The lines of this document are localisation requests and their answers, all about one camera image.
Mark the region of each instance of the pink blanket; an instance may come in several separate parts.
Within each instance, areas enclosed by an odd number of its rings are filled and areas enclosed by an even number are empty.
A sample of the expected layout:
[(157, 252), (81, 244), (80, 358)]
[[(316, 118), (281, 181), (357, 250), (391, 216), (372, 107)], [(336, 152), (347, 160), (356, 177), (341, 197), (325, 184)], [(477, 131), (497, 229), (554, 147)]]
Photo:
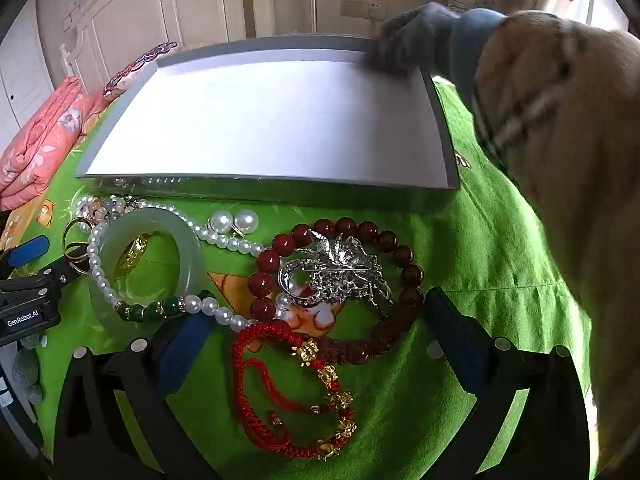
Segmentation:
[(98, 91), (80, 93), (66, 78), (13, 138), (0, 157), (0, 210), (15, 209), (40, 195), (78, 142), (82, 124), (108, 103)]

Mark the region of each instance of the green tablecloth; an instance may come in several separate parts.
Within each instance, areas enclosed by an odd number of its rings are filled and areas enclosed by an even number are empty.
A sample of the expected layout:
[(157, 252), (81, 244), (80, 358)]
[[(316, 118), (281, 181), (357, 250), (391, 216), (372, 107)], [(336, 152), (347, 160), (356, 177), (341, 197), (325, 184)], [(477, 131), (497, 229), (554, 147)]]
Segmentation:
[[(441, 84), (437, 89), (455, 149), (463, 158), (458, 166), (460, 191), (446, 209), (433, 216), (266, 203), (172, 203), (200, 221), (215, 208), (238, 210), (250, 205), (260, 217), (260, 227), (252, 239), (265, 244), (274, 234), (299, 222), (313, 223), (317, 218), (337, 219), (344, 215), (356, 221), (372, 219), (381, 229), (395, 231), (402, 243), (415, 248), (416, 261), (425, 270), (424, 290), (441, 286), (463, 314), (475, 316), (489, 334), (504, 335), (521, 349), (549, 352), (556, 344), (566, 345), (586, 390), (590, 322), (552, 263), (543, 229), (533, 211), (476, 145), (471, 116), (456, 91)], [(56, 203), (51, 226), (32, 222), (23, 237), (46, 234), (52, 241), (49, 253), (34, 262), (30, 270), (60, 256), (62, 229), (71, 218), (78, 197), (86, 194), (73, 178), (79, 153), (85, 146), (86, 143), (68, 157), (47, 192), (47, 199)], [(206, 246), (204, 255), (211, 272), (248, 276), (255, 269), (253, 259), (239, 253)], [(385, 272), (397, 290), (398, 270), (386, 266)], [(171, 292), (176, 279), (177, 250), (171, 240), (154, 236), (143, 261), (122, 280), (120, 287), (140, 300), (151, 301)], [(215, 290), (213, 283), (210, 289)], [(86, 278), (65, 288), (60, 313), (62, 323), (48, 331), (48, 346), (38, 350), (46, 397), (37, 413), (49, 452), (60, 389), (72, 351), (80, 345), (89, 346), (95, 353), (120, 349), (94, 316)], [(330, 335), (364, 336), (373, 323), (374, 313), (366, 306), (348, 303)], [(474, 403), (474, 398), (460, 389), (445, 360), (427, 357), (431, 336), (423, 322), (416, 322), (393, 351), (363, 367), (339, 367), (342, 386), (354, 395), (354, 420), (358, 425), (341, 455), (327, 463), (285, 458), (254, 447), (234, 415), (229, 364), (233, 336), (228, 327), (216, 327), (181, 390), (167, 399), (187, 434), (225, 479), (417, 479), (442, 452)], [(273, 348), (264, 348), (257, 356), (267, 363), (275, 384), (289, 398), (309, 404), (321, 400), (318, 380), (301, 370), (290, 356)], [(248, 375), (246, 390), (257, 413), (264, 417), (273, 407), (257, 374), (249, 371)], [(500, 460), (524, 398), (516, 398), (484, 466)], [(125, 399), (121, 406), (142, 455), (154, 463), (140, 430), (132, 423)], [(302, 445), (329, 436), (335, 422), (330, 416), (280, 415), (295, 442)]]

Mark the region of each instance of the bed headboard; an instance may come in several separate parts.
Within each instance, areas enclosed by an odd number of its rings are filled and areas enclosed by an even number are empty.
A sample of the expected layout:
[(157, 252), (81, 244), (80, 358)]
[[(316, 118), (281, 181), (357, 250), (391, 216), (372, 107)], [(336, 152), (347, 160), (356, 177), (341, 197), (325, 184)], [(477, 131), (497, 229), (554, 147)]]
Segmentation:
[(91, 92), (159, 43), (225, 43), (253, 29), (273, 36), (273, 0), (88, 0), (76, 28), (76, 46), (69, 52), (62, 44), (61, 61)]

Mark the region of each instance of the red string bracelet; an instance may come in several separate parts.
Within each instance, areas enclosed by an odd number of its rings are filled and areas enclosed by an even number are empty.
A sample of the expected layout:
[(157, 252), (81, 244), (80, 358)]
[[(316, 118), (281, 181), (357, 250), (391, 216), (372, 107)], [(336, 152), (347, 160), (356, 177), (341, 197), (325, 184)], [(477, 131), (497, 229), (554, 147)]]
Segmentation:
[[(306, 365), (316, 370), (318, 378), (324, 383), (328, 391), (329, 396), (325, 406), (304, 406), (292, 402), (273, 384), (269, 377), (269, 372), (262, 361), (258, 359), (242, 360), (244, 348), (253, 340), (263, 337), (281, 339), (290, 344), (292, 355), (298, 356), (302, 361), (302, 366)], [(335, 368), (327, 365), (323, 359), (317, 357), (317, 354), (318, 345), (313, 339), (304, 340), (301, 335), (293, 332), (284, 322), (250, 325), (236, 337), (231, 346), (231, 362), (234, 370), (234, 402), (246, 436), (257, 447), (274, 450), (292, 458), (318, 457), (318, 459), (326, 460), (331, 456), (339, 455), (340, 448), (356, 430), (356, 425), (352, 420), (353, 410), (349, 408), (353, 400), (351, 394), (341, 390)], [(334, 436), (316, 441), (313, 447), (295, 446), (291, 443), (289, 431), (280, 418), (275, 412), (270, 412), (271, 423), (274, 427), (280, 429), (280, 434), (273, 433), (255, 414), (244, 394), (244, 369), (247, 366), (253, 366), (258, 369), (262, 375), (262, 382), (267, 394), (277, 407), (290, 412), (337, 413), (339, 420)]]

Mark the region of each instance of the silver brooch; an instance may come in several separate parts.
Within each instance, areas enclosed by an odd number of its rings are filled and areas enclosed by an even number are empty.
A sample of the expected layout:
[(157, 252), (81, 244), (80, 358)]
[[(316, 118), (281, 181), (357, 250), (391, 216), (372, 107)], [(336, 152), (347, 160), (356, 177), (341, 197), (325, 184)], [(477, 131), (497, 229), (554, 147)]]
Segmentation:
[[(297, 252), (307, 258), (285, 262), (278, 270), (278, 284), (293, 303), (311, 307), (323, 301), (342, 303), (354, 298), (372, 303), (381, 314), (386, 314), (391, 298), (391, 289), (383, 278), (378, 258), (367, 254), (357, 238), (335, 240), (310, 230), (315, 248), (299, 248)], [(312, 288), (309, 296), (293, 294), (287, 286), (294, 273), (309, 275), (307, 282)]]

